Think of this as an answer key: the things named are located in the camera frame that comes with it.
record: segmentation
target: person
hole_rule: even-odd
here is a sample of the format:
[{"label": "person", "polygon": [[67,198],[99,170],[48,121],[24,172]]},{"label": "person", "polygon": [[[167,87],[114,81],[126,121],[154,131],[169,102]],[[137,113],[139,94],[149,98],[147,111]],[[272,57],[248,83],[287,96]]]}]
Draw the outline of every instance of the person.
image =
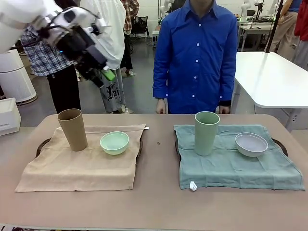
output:
[{"label": "person", "polygon": [[125,10],[126,10],[126,19],[124,24],[124,43],[125,50],[123,59],[121,62],[121,68],[125,68],[125,73],[127,76],[135,75],[132,71],[133,65],[131,63],[130,57],[130,43],[129,43],[129,35],[131,33],[131,18],[134,18],[139,11],[139,3],[137,0],[121,0]]},{"label": "person", "polygon": [[295,36],[299,36],[293,63],[308,71],[308,0],[303,0],[298,12]]},{"label": "person", "polygon": [[156,112],[230,113],[237,22],[215,0],[186,0],[163,21],[154,62]]},{"label": "person", "polygon": [[107,27],[99,36],[92,35],[96,41],[97,49],[106,57],[108,67],[116,78],[107,80],[103,74],[96,70],[97,75],[104,83],[100,93],[107,113],[122,113],[122,105],[126,107],[120,64],[124,53],[123,26],[126,11],[120,0],[81,0],[80,6],[102,17]]},{"label": "person", "polygon": [[292,35],[295,29],[299,6],[302,0],[287,0],[281,10],[281,17],[270,46],[269,51],[275,51],[280,42],[277,53],[286,57],[292,43]]},{"label": "person", "polygon": [[[73,0],[56,0],[61,8],[75,5]],[[38,39],[33,26],[28,26],[20,37],[22,45]],[[46,76],[52,101],[57,113],[70,108],[81,109],[77,75],[74,65],[55,47],[40,41],[34,46],[24,47],[31,69],[36,76]]]}]

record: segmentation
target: brown table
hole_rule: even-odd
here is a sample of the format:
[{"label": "brown table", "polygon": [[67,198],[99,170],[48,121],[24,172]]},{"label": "brown table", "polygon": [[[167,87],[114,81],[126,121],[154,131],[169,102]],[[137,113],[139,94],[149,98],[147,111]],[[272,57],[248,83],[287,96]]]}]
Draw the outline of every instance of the brown table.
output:
[{"label": "brown table", "polygon": [[[308,192],[179,187],[173,125],[193,124],[193,115],[84,115],[85,125],[146,123],[133,190],[116,192],[15,193],[37,147],[59,127],[49,116],[0,169],[0,223],[65,229],[174,229],[299,231],[308,228]],[[222,115],[222,124],[262,124],[281,141],[308,187],[308,155],[269,115]]]}]

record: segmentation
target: red jacket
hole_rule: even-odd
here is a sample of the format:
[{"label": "red jacket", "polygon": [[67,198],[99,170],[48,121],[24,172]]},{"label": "red jacket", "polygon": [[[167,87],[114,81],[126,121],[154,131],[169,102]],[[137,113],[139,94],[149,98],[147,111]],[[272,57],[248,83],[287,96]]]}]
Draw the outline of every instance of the red jacket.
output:
[{"label": "red jacket", "polygon": [[300,5],[294,34],[300,36],[301,41],[308,41],[308,0]]}]

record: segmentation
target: gray bowl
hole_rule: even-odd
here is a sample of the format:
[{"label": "gray bowl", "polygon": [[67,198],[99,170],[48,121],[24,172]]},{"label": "gray bowl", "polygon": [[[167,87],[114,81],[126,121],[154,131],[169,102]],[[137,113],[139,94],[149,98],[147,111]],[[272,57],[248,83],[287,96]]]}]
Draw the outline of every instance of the gray bowl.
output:
[{"label": "gray bowl", "polygon": [[235,137],[236,147],[240,153],[248,157],[257,157],[264,154],[269,144],[261,136],[243,132]]}]

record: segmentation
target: placemat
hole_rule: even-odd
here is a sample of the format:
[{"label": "placemat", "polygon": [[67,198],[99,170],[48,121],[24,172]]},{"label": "placemat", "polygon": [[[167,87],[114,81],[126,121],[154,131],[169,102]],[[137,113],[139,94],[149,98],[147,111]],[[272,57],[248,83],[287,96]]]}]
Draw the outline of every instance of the placemat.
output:
[{"label": "placemat", "polygon": [[[136,157],[140,148],[143,125],[85,126],[88,147],[73,152],[61,128],[29,163],[16,192],[34,191],[113,191],[133,188]],[[129,145],[120,155],[109,155],[100,146],[103,135],[122,131]]]},{"label": "placemat", "polygon": [[[181,155],[181,189],[189,188],[194,181],[198,187],[305,190],[299,169],[261,125],[220,125],[209,156],[195,153],[194,126],[175,126],[174,129]],[[242,155],[235,143],[236,135],[241,132],[263,137],[269,148],[259,157]]]}]

